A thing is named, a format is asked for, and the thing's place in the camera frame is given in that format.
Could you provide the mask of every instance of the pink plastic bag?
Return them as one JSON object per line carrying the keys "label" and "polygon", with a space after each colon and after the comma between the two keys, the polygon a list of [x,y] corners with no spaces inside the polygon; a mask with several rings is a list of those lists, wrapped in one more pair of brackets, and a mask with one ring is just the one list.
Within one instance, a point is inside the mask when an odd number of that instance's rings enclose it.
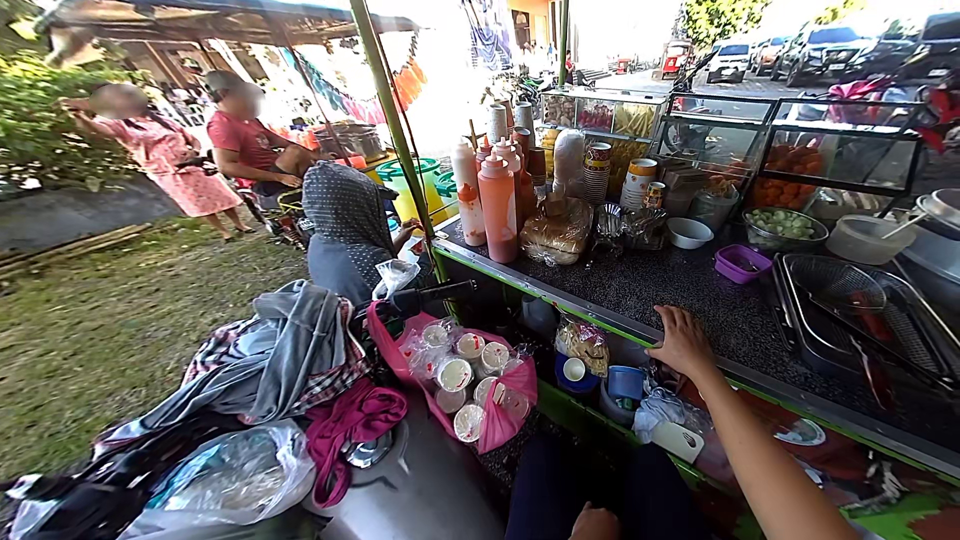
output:
{"label": "pink plastic bag", "polygon": [[[453,421],[437,405],[437,401],[423,385],[423,382],[413,376],[406,358],[403,357],[403,353],[399,349],[400,344],[406,341],[411,332],[422,331],[424,327],[437,319],[426,313],[407,319],[403,334],[394,341],[386,327],[376,316],[376,305],[379,303],[380,301],[374,302],[367,308],[367,330],[370,332],[373,343],[376,344],[380,354],[383,355],[383,359],[394,370],[400,381],[408,386],[419,387],[423,391],[423,397],[426,399],[430,412],[440,421],[448,435],[457,438],[453,431]],[[482,336],[487,341],[498,341],[509,346],[509,343],[498,335],[479,330],[468,331]],[[502,383],[507,389],[525,398],[529,407],[533,408],[537,404],[537,372],[534,369],[532,358],[523,356],[521,360],[519,366],[496,378],[492,388],[496,388],[498,382]],[[484,410],[487,414],[484,415],[483,432],[480,434],[480,440],[477,441],[477,452],[480,454],[485,454],[507,442],[523,426],[523,418],[511,414],[502,406],[494,404],[493,394],[492,391],[488,392],[487,401],[484,403]]]}

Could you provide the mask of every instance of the pink dress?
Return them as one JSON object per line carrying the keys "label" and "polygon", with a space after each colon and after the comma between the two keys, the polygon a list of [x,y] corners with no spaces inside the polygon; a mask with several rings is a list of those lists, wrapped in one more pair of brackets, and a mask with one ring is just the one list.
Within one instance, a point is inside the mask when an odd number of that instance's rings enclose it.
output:
{"label": "pink dress", "polygon": [[206,176],[200,167],[177,170],[187,159],[189,135],[177,122],[164,118],[168,130],[147,117],[133,118],[139,128],[123,120],[97,116],[94,122],[107,128],[130,153],[143,172],[170,196],[183,213],[198,217],[232,209],[243,203],[220,175]]}

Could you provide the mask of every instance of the speckled countertop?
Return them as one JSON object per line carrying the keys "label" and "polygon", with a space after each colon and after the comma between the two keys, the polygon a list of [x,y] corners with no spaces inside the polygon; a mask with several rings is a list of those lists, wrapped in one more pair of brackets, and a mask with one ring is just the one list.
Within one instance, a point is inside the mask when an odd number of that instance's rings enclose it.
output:
{"label": "speckled countertop", "polygon": [[[449,240],[467,247],[460,222],[448,225]],[[570,266],[549,267],[521,257],[511,268],[587,302],[605,307],[662,331],[655,305],[683,307],[696,314],[714,351],[763,375],[867,415],[889,426],[960,453],[957,413],[950,404],[915,391],[897,392],[897,409],[884,411],[863,382],[840,381],[813,371],[792,354],[780,337],[772,311],[773,280],[769,276],[739,285],[713,270],[713,254],[721,247],[743,242],[742,233],[728,227],[698,250],[669,244],[653,252],[627,251],[622,257],[586,257]],[[486,246],[468,248],[488,255]]]}

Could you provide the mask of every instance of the red t-shirt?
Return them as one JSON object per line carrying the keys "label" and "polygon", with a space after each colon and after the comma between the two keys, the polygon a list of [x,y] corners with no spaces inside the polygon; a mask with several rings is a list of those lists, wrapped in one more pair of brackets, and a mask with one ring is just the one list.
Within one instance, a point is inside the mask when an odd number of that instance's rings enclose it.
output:
{"label": "red t-shirt", "polygon": [[[217,110],[206,123],[206,134],[214,148],[239,153],[240,163],[248,167],[268,171],[276,161],[276,152],[267,137],[267,128],[256,118],[239,120]],[[255,182],[242,178],[236,180],[243,187]]]}

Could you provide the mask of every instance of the cart counter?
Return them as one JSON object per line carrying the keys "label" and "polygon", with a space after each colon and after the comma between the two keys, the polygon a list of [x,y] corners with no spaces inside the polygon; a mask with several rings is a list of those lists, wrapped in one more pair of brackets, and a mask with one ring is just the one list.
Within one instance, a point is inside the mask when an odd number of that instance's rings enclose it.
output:
{"label": "cart counter", "polygon": [[435,240],[437,255],[648,346],[663,337],[653,306],[686,308],[703,321],[733,385],[882,452],[960,479],[953,408],[899,395],[896,410],[884,411],[866,384],[811,370],[780,335],[772,279],[739,285],[713,270],[716,250],[740,240],[729,227],[698,250],[668,246],[620,257],[584,254],[575,264],[555,267],[523,256],[507,265],[494,262],[486,246],[466,244],[459,217],[439,229],[447,239]]}

